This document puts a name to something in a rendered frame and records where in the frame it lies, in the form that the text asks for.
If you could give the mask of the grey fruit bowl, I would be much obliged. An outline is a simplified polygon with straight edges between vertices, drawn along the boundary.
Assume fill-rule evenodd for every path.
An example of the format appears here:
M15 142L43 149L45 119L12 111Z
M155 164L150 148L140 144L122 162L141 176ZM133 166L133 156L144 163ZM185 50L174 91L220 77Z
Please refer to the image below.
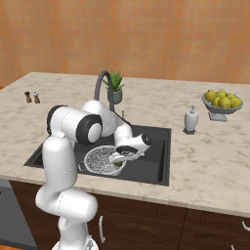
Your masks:
M209 118L213 121L223 121L227 122L227 115L233 114L238 110L242 109L242 105L235 108L221 108L217 106L212 106L206 99L205 94L201 95L201 100L203 101L204 105L208 109Z

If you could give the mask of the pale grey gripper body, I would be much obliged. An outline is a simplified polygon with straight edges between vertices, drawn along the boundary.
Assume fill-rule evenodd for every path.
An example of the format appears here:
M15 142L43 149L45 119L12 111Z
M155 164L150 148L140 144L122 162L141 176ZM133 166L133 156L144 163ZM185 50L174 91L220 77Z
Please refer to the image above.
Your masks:
M118 152L113 153L109 158L108 161L110 163L117 163L117 162L123 162L123 161L133 161L140 157L143 157L145 154L142 153L129 153L129 154L120 154Z

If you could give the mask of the dark brown cupboard door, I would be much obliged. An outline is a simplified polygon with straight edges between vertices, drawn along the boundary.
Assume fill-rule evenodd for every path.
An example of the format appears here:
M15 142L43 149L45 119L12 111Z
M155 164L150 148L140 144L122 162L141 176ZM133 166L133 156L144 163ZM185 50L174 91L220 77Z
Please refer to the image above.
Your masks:
M40 185L10 181L38 250L52 250L60 239L57 216L45 213L35 204Z
M99 209L89 231L100 250L179 250L185 208L100 194L95 197ZM104 216L104 243L100 215Z
M179 250L250 250L250 218L187 209Z

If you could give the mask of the black sink basin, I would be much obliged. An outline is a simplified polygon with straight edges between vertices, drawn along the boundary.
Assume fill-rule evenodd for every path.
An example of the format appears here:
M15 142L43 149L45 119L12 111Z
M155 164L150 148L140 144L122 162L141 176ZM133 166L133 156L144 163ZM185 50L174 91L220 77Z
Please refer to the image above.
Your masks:
M171 129L132 125L132 131L133 136L138 136L142 133L145 133L151 138L151 147L145 153L145 156L134 161L127 161L126 165L118 176L94 174L89 172L84 166L84 156L88 151L97 146L113 146L113 135L100 138L96 143L89 146L83 146L79 143L75 143L74 154L76 163L78 165L80 162L82 162L80 165L82 168L78 167L78 174L168 187L170 175ZM27 159L27 161L24 163L24 166L43 169L42 145L37 148Z

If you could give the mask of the white soap dispenser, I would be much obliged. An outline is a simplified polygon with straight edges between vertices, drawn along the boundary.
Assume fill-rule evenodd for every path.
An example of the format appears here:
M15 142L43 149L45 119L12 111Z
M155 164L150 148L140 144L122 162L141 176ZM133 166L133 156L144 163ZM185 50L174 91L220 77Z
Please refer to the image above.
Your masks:
M195 109L195 105L193 104L185 114L185 129L184 131L187 134L194 134L195 133L195 127L197 125L199 118L199 114Z

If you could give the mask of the dark grey curved faucet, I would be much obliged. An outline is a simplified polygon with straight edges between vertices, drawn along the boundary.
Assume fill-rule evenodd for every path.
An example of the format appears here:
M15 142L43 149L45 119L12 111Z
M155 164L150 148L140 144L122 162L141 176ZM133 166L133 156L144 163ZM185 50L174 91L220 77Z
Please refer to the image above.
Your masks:
M108 83L108 92L109 92L109 110L112 111L114 114L116 114L117 116L118 113L115 112L114 109L114 100L113 100L113 91L112 91L112 81L111 81L111 76L109 74L108 71L103 70L98 79L97 79L97 83L96 83L96 87L95 87L95 94L94 94L94 100L98 101L100 99L100 90L101 90L101 85L102 85L102 81L104 79L104 77L107 78L107 83ZM126 119L122 118L121 116L119 116L125 123L127 123L128 125L132 125L130 122L128 122Z

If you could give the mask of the grey dishwasher front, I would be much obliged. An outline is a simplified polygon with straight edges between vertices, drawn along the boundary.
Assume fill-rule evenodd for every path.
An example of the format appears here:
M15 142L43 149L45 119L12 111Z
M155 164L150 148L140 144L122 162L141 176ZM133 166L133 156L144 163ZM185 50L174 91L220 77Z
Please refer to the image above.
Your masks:
M21 250L38 250L10 182L2 179L0 179L0 244Z

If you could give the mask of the green plant in grey pot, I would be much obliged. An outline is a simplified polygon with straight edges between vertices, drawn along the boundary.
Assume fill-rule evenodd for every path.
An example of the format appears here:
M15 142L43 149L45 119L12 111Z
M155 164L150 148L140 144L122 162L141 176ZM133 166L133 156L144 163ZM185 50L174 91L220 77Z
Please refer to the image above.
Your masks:
M123 84L121 83L123 76L121 75L121 72L115 73L114 71L112 71L110 74L110 78L113 94L113 103L120 104L123 99Z

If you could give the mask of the white mesh colander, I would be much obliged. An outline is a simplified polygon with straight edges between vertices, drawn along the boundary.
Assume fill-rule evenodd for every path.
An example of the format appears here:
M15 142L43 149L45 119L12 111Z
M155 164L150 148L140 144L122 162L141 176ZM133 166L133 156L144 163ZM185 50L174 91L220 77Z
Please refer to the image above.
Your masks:
M118 176L123 168L117 168L108 158L115 153L114 146L97 146L87 152L84 158L78 163L80 171L88 171L91 174L106 176Z

